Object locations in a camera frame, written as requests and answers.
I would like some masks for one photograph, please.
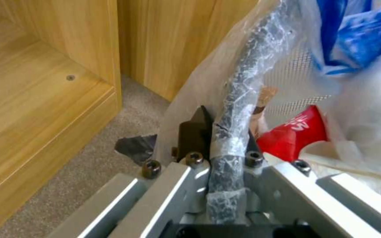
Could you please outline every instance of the plastic bag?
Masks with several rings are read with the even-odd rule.
[[[336,49],[338,30],[344,16],[371,10],[371,0],[299,0],[307,41],[314,66],[322,75],[355,71],[351,62]]]
[[[169,161],[179,124],[200,105],[216,118],[210,157],[212,171],[207,213],[213,223],[244,221],[243,160],[249,117],[262,77],[292,49],[300,19],[293,0],[260,1],[191,74],[165,114],[156,158]]]
[[[345,81],[342,92],[323,107],[340,158],[381,174],[381,57]]]
[[[358,69],[381,55],[381,8],[343,19],[337,45]]]

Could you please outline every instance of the black plastic piece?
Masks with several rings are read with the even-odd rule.
[[[160,238],[318,238],[307,225],[169,224]]]
[[[213,119],[204,106],[199,107],[187,122],[179,126],[177,142],[177,162],[189,152],[200,152],[204,158],[210,157],[211,134]]]

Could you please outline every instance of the silver metal bar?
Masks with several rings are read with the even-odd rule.
[[[264,169],[256,184],[250,189],[281,223],[304,220],[321,237],[381,237],[289,163]]]
[[[106,237],[145,191],[145,185],[138,179],[118,174],[48,237]]]
[[[178,223],[189,208],[194,178],[190,167],[171,163],[109,237],[158,237],[169,221]]]
[[[347,174],[325,177],[317,180],[317,184],[381,232],[379,194]]]

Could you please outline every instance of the metal frame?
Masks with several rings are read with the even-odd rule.
[[[118,174],[48,237],[106,237],[145,191],[146,187],[142,181]]]
[[[317,180],[317,184],[381,232],[379,194],[347,174],[325,177]]]

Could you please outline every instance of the blue plastic bag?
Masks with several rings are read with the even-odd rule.
[[[337,44],[360,69],[368,67],[381,55],[381,8],[344,18]]]
[[[321,75],[358,72],[381,55],[381,8],[371,0],[299,0],[313,62]]]

